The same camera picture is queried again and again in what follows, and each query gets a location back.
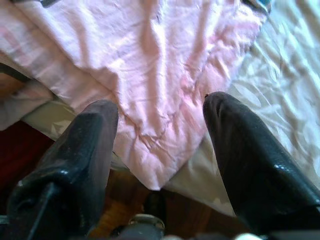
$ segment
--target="bed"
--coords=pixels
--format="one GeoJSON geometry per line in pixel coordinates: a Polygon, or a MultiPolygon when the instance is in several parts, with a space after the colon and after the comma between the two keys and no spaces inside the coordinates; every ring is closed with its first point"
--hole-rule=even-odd
{"type": "MultiPolygon", "coordinates": [[[[257,113],[320,189],[320,5],[277,1],[228,93],[257,113]]],[[[56,140],[75,113],[58,98],[23,118],[56,140]]],[[[126,169],[114,154],[112,167],[126,169]]],[[[208,134],[165,186],[234,216],[208,134]]]]}

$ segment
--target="pink blanket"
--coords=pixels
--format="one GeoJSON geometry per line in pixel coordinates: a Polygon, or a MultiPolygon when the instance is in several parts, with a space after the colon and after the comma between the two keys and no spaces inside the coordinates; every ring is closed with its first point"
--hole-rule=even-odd
{"type": "Polygon", "coordinates": [[[192,156],[266,15],[239,0],[1,1],[1,51],[77,112],[118,105],[114,151],[149,189],[192,156]]]}

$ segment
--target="cloth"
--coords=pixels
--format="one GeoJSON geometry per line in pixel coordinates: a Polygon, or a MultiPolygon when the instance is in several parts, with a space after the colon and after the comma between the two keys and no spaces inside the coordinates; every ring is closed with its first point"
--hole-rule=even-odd
{"type": "Polygon", "coordinates": [[[0,74],[5,74],[13,79],[18,77],[19,81],[23,78],[25,84],[9,96],[0,98],[0,131],[3,131],[32,110],[52,100],[53,94],[2,54],[0,54],[0,64],[0,74]]]}
{"type": "Polygon", "coordinates": [[[114,151],[159,190],[206,132],[205,94],[228,88],[267,16],[239,0],[103,2],[2,1],[1,51],[77,112],[117,103],[114,151]]]}

